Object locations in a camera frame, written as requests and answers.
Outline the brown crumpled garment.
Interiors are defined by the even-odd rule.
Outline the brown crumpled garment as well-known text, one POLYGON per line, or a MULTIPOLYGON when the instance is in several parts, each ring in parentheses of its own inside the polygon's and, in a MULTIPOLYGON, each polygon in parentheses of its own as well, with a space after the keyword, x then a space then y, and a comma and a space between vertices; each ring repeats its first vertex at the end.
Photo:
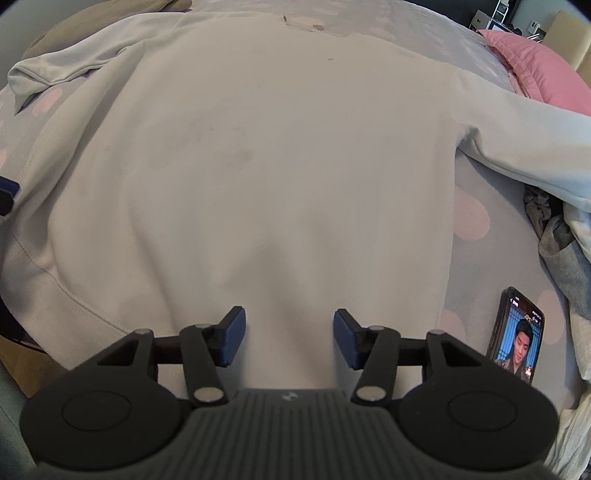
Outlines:
POLYGON ((563 214, 563 202, 560 199, 532 185, 525 186, 523 201, 525 212, 538 238, 543 236, 552 218, 563 214))

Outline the white nightstand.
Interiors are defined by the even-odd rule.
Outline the white nightstand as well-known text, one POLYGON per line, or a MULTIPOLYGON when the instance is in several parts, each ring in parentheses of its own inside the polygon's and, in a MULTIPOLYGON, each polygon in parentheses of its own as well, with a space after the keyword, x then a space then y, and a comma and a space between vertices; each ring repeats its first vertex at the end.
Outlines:
POLYGON ((521 34, 522 31, 512 23, 519 5, 519 0, 496 1, 491 13, 486 13, 482 10, 478 10, 475 13, 471 20, 470 28, 474 31, 498 30, 521 34))

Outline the smartphone with lit screen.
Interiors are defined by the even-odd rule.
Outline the smartphone with lit screen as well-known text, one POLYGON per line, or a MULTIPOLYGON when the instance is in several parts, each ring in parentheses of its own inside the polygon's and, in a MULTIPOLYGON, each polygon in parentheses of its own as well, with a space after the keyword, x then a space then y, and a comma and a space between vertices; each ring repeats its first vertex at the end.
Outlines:
POLYGON ((502 294, 487 357, 527 384, 531 384, 539 358, 545 316, 515 287, 502 294))

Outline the pink pillow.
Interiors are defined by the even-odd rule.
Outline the pink pillow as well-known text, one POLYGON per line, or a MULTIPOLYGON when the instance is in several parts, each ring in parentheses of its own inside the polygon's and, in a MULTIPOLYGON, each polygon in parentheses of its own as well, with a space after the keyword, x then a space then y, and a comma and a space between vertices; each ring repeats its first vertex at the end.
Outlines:
POLYGON ((571 65, 552 49, 526 37, 497 30, 479 30, 513 71, 530 99, 590 115, 590 88, 571 65))

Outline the beige padded headboard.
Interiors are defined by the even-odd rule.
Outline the beige padded headboard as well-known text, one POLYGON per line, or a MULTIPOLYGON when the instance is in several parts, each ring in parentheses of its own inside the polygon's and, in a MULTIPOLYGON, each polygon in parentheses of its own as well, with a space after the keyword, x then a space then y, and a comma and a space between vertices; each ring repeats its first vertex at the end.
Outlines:
POLYGON ((591 81, 591 30, 584 22, 560 10, 547 31, 543 44, 562 57, 587 85, 591 81))

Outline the white fleece garment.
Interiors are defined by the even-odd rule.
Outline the white fleece garment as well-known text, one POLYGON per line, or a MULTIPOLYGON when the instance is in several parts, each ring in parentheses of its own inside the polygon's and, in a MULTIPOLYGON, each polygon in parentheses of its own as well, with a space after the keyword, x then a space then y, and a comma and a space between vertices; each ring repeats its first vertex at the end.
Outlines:
MULTIPOLYGON (((590 382, 590 214, 568 203, 540 239, 539 254, 569 304, 579 374, 590 382)), ((561 479, 578 479, 590 462, 590 391, 560 414, 559 432, 546 465, 561 479)))

